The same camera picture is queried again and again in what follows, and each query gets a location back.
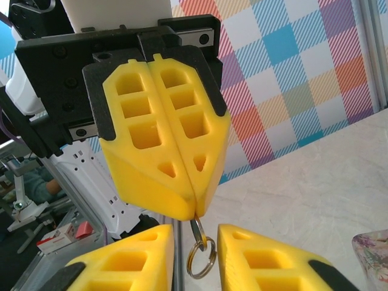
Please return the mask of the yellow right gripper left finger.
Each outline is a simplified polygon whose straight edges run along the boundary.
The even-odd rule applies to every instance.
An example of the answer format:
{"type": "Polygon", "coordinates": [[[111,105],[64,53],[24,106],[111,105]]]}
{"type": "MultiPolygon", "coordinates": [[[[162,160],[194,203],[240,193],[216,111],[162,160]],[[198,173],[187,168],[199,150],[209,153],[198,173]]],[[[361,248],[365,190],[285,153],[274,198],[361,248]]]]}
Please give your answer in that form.
{"type": "Polygon", "coordinates": [[[171,290],[174,235],[162,224],[71,260],[53,290],[171,290]]]}

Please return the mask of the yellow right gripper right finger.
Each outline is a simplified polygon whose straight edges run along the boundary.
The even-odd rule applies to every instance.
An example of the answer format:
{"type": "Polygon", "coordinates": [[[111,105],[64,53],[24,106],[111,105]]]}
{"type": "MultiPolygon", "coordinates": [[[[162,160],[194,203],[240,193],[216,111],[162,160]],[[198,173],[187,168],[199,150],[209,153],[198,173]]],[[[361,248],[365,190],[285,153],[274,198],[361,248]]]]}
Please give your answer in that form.
{"type": "Polygon", "coordinates": [[[220,224],[217,251],[223,290],[356,290],[328,260],[231,225],[220,224]]]}

